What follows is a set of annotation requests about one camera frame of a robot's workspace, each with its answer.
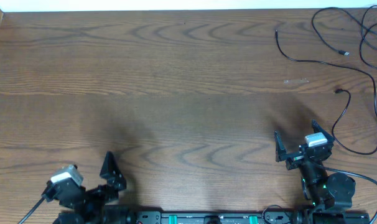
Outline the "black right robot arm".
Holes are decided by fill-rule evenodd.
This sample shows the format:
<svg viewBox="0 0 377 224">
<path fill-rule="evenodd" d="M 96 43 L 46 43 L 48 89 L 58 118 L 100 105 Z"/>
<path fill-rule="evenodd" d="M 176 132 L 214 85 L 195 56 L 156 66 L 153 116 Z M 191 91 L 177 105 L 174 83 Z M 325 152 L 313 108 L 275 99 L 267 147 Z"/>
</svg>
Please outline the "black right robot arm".
<svg viewBox="0 0 377 224">
<path fill-rule="evenodd" d="M 280 134 L 276 131 L 276 162 L 284 161 L 287 170 L 299 169 L 302 177 L 302 191 L 313 204 L 294 212 L 292 223 L 342 223 L 345 210 L 351 208 L 356 182 L 346 174 L 327 174 L 323 161 L 332 155 L 334 137 L 312 120 L 313 134 L 305 137 L 305 144 L 297 152 L 288 153 Z"/>
</svg>

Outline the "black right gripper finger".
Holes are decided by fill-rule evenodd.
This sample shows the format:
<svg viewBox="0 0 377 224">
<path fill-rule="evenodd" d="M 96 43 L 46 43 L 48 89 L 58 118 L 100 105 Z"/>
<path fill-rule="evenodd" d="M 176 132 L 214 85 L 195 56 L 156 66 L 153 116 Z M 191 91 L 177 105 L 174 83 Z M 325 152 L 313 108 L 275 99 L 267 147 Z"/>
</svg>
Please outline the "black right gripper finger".
<svg viewBox="0 0 377 224">
<path fill-rule="evenodd" d="M 312 120 L 311 122 L 311 125 L 312 125 L 312 128 L 314 130 L 314 133 L 322 133 L 325 138 L 327 139 L 328 142 L 334 142 L 335 138 L 329 134 L 328 132 L 326 132 L 326 130 L 324 130 L 319 124 L 318 122 L 316 122 L 316 120 Z"/>
<path fill-rule="evenodd" d="M 275 131 L 274 132 L 274 139 L 275 139 L 275 145 L 276 145 L 276 162 L 281 162 L 286 160 L 286 148 L 284 147 L 284 144 L 282 142 L 280 134 Z"/>
</svg>

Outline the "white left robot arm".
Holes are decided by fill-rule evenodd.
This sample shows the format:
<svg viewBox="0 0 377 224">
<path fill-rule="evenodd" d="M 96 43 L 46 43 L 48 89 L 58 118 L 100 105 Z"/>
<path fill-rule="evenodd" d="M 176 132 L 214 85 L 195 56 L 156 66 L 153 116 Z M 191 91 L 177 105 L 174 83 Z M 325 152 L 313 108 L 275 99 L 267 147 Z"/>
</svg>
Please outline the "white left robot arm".
<svg viewBox="0 0 377 224">
<path fill-rule="evenodd" d="M 83 177 L 75 165 L 54 175 L 50 180 L 55 187 L 54 200 L 70 209 L 60 213 L 54 223 L 136 223 L 137 215 L 130 208 L 109 204 L 119 199 L 120 191 L 127 187 L 126 179 L 110 151 L 105 155 L 100 177 L 106 183 L 87 190 L 81 184 Z"/>
</svg>

